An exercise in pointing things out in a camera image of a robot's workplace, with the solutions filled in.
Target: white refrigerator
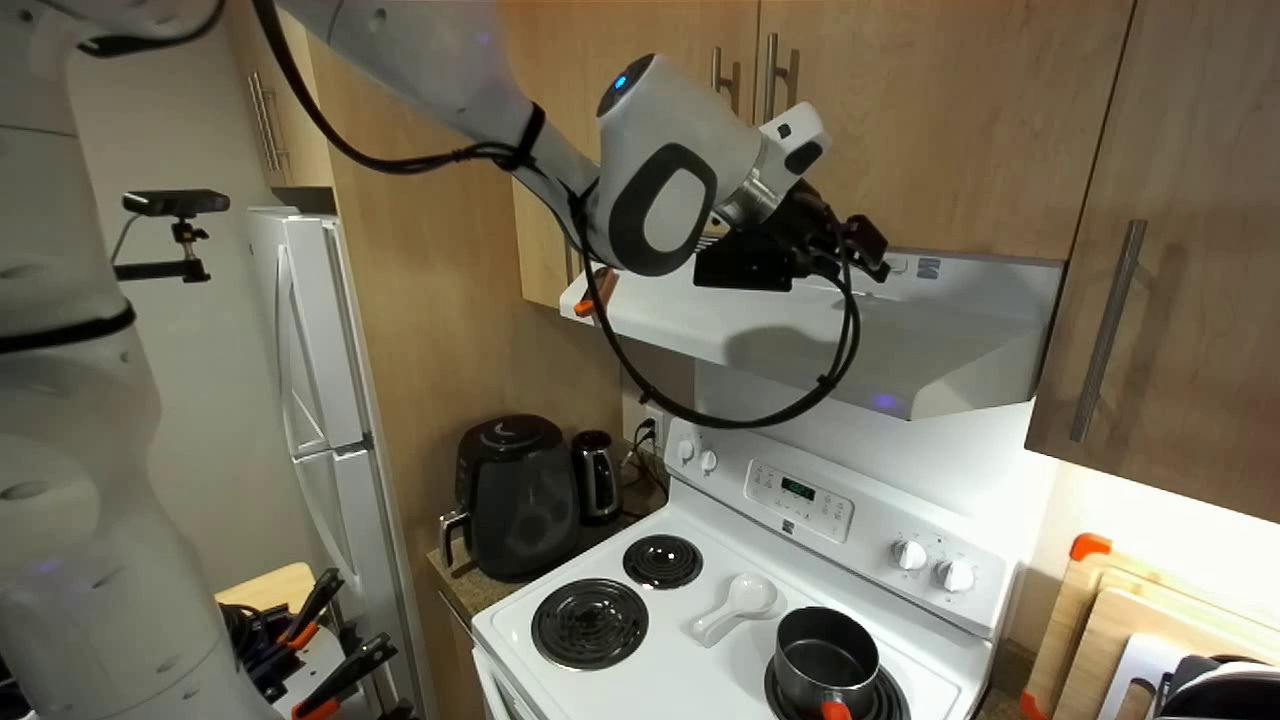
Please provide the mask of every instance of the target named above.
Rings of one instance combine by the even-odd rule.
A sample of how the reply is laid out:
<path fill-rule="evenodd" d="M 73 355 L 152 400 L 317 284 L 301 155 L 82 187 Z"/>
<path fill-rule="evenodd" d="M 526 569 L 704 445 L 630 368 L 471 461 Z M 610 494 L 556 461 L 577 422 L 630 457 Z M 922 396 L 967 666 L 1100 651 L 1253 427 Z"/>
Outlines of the white refrigerator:
<path fill-rule="evenodd" d="M 364 635 L 384 630 L 395 644 L 395 692 L 423 716 L 410 579 L 392 486 L 384 486 L 341 218 L 252 207 L 246 246 L 266 314 L 286 461 L 325 561 L 344 577 L 341 612 Z"/>

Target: black cable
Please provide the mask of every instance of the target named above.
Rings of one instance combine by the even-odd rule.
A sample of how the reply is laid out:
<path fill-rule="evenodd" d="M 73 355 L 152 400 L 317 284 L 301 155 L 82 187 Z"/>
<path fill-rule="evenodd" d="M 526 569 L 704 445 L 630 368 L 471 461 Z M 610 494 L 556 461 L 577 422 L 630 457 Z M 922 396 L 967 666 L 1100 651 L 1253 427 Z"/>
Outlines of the black cable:
<path fill-rule="evenodd" d="M 115 234 L 115 243 L 110 243 L 110 264 L 120 259 L 125 239 L 126 239 L 126 232 L 131 232 L 134 218 L 138 218 L 134 213 L 125 218 L 125 229 L 120 229 L 120 234 Z"/>
<path fill-rule="evenodd" d="M 630 355 L 624 352 L 618 334 L 616 334 L 610 322 L 609 322 L 609 307 L 605 307 L 605 296 L 601 296 L 601 288 L 595 288 L 595 270 L 591 270 L 591 252 L 587 252 L 587 243 L 579 243 L 579 259 L 582 259 L 582 267 L 587 267 L 582 276 L 587 276 L 595 322 L 601 322 L 610 355 L 624 363 L 624 373 L 627 373 L 630 382 L 639 386 L 639 400 L 653 400 L 653 405 L 659 405 L 663 410 L 673 410 L 673 415 L 678 415 L 678 418 L 688 418 L 688 422 L 704 422 L 704 427 L 768 427 L 768 422 L 794 418 L 794 415 L 805 415 L 808 408 L 815 408 L 819 400 L 828 400 L 830 386 L 842 380 L 842 373 L 847 373 L 851 358 L 857 358 L 863 320 L 860 320 L 860 307 L 857 307 L 857 296 L 851 296 L 847 264 L 839 264 L 839 270 L 828 276 L 828 280 L 830 280 L 830 284 L 839 288 L 839 296 L 842 296 L 842 320 L 839 320 L 839 338 L 835 338 L 830 363 L 828 363 L 828 373 L 815 380 L 815 386 L 808 386 L 805 396 L 794 396 L 791 405 L 784 405 L 784 408 L 777 408 L 777 410 L 747 415 L 747 418 L 696 410 L 696 408 L 673 400 L 667 393 L 659 393 L 659 386 L 630 363 Z"/>
<path fill-rule="evenodd" d="M 526 158 L 526 152 L 510 147 L 510 145 L 491 145 L 491 141 L 480 141 L 480 145 L 462 145 L 457 152 L 435 152 L 435 155 L 367 155 L 360 152 L 355 145 L 349 145 L 331 122 L 326 115 L 320 110 L 317 97 L 307 91 L 291 52 L 286 52 L 286 40 L 285 40 L 285 27 L 279 27 L 279 16 L 276 16 L 276 4 L 273 0 L 252 0 L 252 13 L 256 13 L 256 24 L 286 79 L 286 91 L 304 105 L 307 119 L 325 130 L 325 141 L 331 147 L 341 147 L 349 158 L 373 166 L 373 172 L 389 172 L 389 174 L 419 174 L 419 172 L 435 172 L 445 165 L 462 165 L 462 158 L 491 158 L 500 166 L 533 166 L 535 165 Z"/>

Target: stovetop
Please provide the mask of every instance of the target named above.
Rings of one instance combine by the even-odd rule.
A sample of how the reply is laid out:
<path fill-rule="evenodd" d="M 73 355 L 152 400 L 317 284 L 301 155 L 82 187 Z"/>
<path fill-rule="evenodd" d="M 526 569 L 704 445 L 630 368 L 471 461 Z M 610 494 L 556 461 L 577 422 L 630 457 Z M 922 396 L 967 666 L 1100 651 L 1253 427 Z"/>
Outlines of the stovetop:
<path fill-rule="evenodd" d="M 909 701 L 913 720 L 971 716 L 992 663 L 988 635 L 974 635 L 954 614 L 940 614 L 935 602 L 942 594 L 928 591 L 928 599 L 909 599 L 899 579 L 884 582 L 884 577 L 896 572 L 892 549 L 884 549 L 884 577 L 839 569 L 828 561 L 842 552 L 839 543 L 830 543 L 828 555 L 798 549 L 794 536 L 789 536 L 794 531 L 791 519 L 773 527 L 759 522 L 759 515 L 743 515 L 740 508 L 722 505 L 722 494 L 743 494 L 753 486 L 747 476 L 737 485 L 740 486 L 673 478 L 673 501 L 659 512 L 480 612 L 471 618 L 475 648 L 486 655 L 486 663 L 500 663 L 500 670 L 519 684 L 515 692 L 526 709 L 538 709 L 543 720 L 777 720 L 762 688 L 768 659 L 777 651 L 777 622 L 791 606 L 825 602 L 839 606 L 874 635 L 880 663 Z M 630 579 L 624 555 L 644 536 L 674 536 L 696 543 L 696 579 L 678 587 Z M 777 587 L 773 606 L 759 618 L 740 618 L 721 640 L 704 644 L 693 622 L 721 606 L 737 577 L 768 579 Z M 634 651 L 610 659 L 609 666 L 569 666 L 543 655 L 533 635 L 533 614 L 553 591 L 577 579 L 610 579 L 644 599 L 649 627 Z"/>

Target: stove burner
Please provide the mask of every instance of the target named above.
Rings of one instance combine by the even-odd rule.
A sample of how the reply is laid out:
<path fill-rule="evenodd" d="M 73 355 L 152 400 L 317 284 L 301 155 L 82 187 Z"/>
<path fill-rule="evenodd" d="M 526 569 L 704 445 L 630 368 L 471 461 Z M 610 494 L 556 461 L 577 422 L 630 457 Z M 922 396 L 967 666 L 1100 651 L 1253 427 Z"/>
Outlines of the stove burner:
<path fill-rule="evenodd" d="M 639 648 L 644 599 L 616 579 L 571 579 L 533 612 L 535 648 L 569 666 L 609 666 Z"/>
<path fill-rule="evenodd" d="M 649 587 L 685 587 L 704 572 L 704 552 L 678 536 L 644 536 L 627 549 L 624 569 Z"/>
<path fill-rule="evenodd" d="M 819 720 L 815 710 L 805 710 L 784 701 L 784 692 L 777 688 L 773 663 L 762 666 L 762 697 L 777 720 Z M 913 720 L 903 688 L 884 666 L 870 684 L 868 709 L 857 720 Z"/>

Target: cabinet door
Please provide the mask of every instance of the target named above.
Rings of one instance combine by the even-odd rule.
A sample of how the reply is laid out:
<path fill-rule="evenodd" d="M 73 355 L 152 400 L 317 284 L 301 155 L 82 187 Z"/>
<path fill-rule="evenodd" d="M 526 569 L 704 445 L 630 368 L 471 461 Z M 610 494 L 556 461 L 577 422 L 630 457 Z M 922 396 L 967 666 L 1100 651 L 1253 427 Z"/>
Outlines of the cabinet door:
<path fill-rule="evenodd" d="M 810 98 L 808 180 L 892 246 L 1065 259 L 1122 24 L 1129 0 L 759 0 L 759 115 Z"/>
<path fill-rule="evenodd" d="M 1276 36 L 1276 0 L 1138 4 L 1029 435 L 1269 519 L 1280 519 Z"/>
<path fill-rule="evenodd" d="M 644 52 L 673 56 L 693 79 L 753 109 L 755 0 L 505 0 L 505 40 L 515 84 L 587 155 L 601 155 L 595 105 L 609 79 Z M 556 218 L 519 182 L 515 239 L 522 301 L 556 307 L 571 252 Z"/>
<path fill-rule="evenodd" d="M 266 182 L 331 187 L 326 141 L 313 127 L 307 110 L 286 91 L 276 56 L 256 27 L 252 0 L 228 0 L 222 18 L 240 61 Z M 317 89 L 307 30 L 286 13 L 279 13 L 279 27 L 286 36 L 294 69 L 304 71 L 307 89 Z"/>

